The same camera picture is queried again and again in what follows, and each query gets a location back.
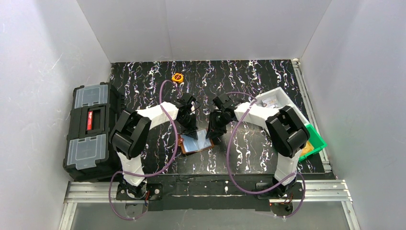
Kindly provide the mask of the white card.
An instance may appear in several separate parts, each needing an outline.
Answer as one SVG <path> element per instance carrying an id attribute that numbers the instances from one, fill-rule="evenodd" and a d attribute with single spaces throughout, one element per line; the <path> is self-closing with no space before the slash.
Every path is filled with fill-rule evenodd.
<path id="1" fill-rule="evenodd" d="M 262 99 L 261 102 L 265 108 L 279 108 L 279 102 L 276 97 Z"/>

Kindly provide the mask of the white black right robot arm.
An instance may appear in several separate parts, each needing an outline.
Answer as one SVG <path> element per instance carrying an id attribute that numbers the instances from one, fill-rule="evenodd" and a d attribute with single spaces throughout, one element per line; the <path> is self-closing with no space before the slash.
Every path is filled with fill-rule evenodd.
<path id="1" fill-rule="evenodd" d="M 247 122 L 264 128 L 278 153 L 271 187 L 258 191 L 242 188 L 234 179 L 230 169 L 230 148 L 236 134 L 234 129 L 226 151 L 226 167 L 232 183 L 240 191 L 250 195 L 266 194 L 273 190 L 277 190 L 281 195 L 286 193 L 296 183 L 297 164 L 303 148 L 310 139 L 308 129 L 294 108 L 289 105 L 282 108 L 258 106 L 255 97 L 250 102 L 236 103 L 229 97 L 229 93 L 215 97 L 213 103 L 216 109 L 209 114 L 207 139 L 218 138 L 225 134 L 226 126 L 232 121 L 236 121 L 238 125 Z"/>

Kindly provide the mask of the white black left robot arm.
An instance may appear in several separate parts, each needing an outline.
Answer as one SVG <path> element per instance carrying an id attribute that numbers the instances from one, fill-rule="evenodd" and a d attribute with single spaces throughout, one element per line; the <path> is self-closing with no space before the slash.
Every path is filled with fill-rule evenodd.
<path id="1" fill-rule="evenodd" d="M 177 121 L 183 134 L 198 138 L 197 118 L 194 109 L 197 100 L 189 93 L 172 102 L 162 102 L 147 109 L 129 112 L 123 110 L 109 136 L 109 143 L 120 158 L 123 178 L 131 186 L 139 187 L 145 180 L 141 153 L 150 129 L 166 122 Z"/>

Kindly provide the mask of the gold card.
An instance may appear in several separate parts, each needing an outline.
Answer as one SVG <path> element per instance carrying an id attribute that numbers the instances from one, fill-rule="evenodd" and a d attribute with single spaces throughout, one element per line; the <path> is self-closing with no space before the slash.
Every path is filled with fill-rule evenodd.
<path id="1" fill-rule="evenodd" d="M 305 156 L 305 155 L 311 153 L 313 150 L 314 150 L 313 145 L 311 144 L 310 141 L 307 141 L 305 147 L 302 149 L 301 156 Z"/>

